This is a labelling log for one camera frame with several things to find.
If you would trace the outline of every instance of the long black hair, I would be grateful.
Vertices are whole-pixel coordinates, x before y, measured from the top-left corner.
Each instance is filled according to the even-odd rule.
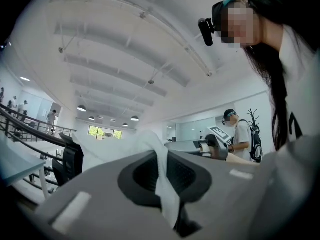
[[[226,7],[223,2],[215,4],[212,8],[212,20],[216,31],[221,32],[224,42],[230,43],[232,40],[228,34],[222,31],[222,12],[236,0],[231,0]],[[304,31],[303,23],[298,21],[298,17],[292,17],[292,10],[284,5],[283,0],[248,0],[249,8],[258,15],[281,25],[292,27],[297,34],[302,36],[312,49],[316,49],[317,44]],[[279,150],[288,139],[287,123],[287,89],[285,84],[286,71],[279,59],[279,52],[264,43],[247,46],[244,51],[250,60],[254,71],[256,71],[268,85],[274,104],[274,115],[272,118],[272,137],[276,150]]]

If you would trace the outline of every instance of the white ceiling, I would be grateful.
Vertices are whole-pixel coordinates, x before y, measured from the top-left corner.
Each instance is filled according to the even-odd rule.
[[[51,46],[50,56],[68,71],[69,77],[57,86],[72,92],[68,99],[73,101],[52,87],[48,94],[80,119],[101,115],[106,125],[116,119],[116,127],[127,122],[135,128],[132,116],[143,117],[155,103],[201,84],[209,73],[214,76],[219,68],[244,56],[219,38],[207,47],[200,36],[199,18],[211,17],[212,5],[219,1],[43,0],[46,22],[39,21],[37,28],[45,28],[48,40],[43,42]],[[39,47],[30,43],[28,53],[41,54]],[[6,59],[17,76],[46,70],[36,60],[24,67],[28,58],[21,60],[22,53]],[[24,63],[13,65],[18,59]],[[41,78],[44,84],[50,80]],[[70,107],[74,101],[88,112]]]

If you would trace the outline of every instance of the metal railing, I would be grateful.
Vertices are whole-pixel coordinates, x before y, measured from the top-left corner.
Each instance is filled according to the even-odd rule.
[[[28,119],[30,122],[37,123],[35,127],[30,126],[30,122],[27,123],[26,119]],[[41,131],[41,128],[48,129],[48,127],[51,127],[51,131],[54,132],[54,134],[48,134],[48,130]],[[60,126],[56,126],[53,124],[49,124],[46,122],[42,122],[40,120],[34,119],[32,117],[20,114],[8,107],[3,106],[0,104],[0,131],[4,131],[5,135],[11,139],[13,142],[20,142],[24,146],[28,147],[29,149],[39,153],[40,157],[48,157],[51,159],[55,159],[59,162],[63,162],[63,159],[58,157],[58,152],[56,153],[56,156],[51,155],[49,153],[43,152],[27,142],[38,142],[38,141],[45,141],[49,142],[51,144],[57,145],[59,147],[66,147],[66,143],[61,139],[60,133],[71,136],[73,132],[76,132],[74,129],[64,128]],[[49,172],[54,172],[52,168],[44,167]],[[39,178],[37,174],[32,174],[32,177]],[[42,190],[42,188],[38,185],[36,185],[34,182],[23,179],[25,182],[29,183],[31,186]],[[56,181],[45,179],[47,183],[53,184],[55,186],[59,186],[59,184]]]

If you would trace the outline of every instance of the white table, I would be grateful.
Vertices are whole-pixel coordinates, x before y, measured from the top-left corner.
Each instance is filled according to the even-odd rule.
[[[0,132],[0,173],[6,187],[21,181],[32,173],[39,171],[42,191],[45,199],[49,197],[44,165],[46,161],[29,154],[24,147],[16,145]]]

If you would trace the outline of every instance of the glass wall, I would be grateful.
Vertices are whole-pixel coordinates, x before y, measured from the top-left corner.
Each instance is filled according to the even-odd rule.
[[[94,136],[97,140],[104,140],[105,138],[109,137],[116,137],[120,140],[122,138],[122,131],[111,130],[90,125],[88,135]]]

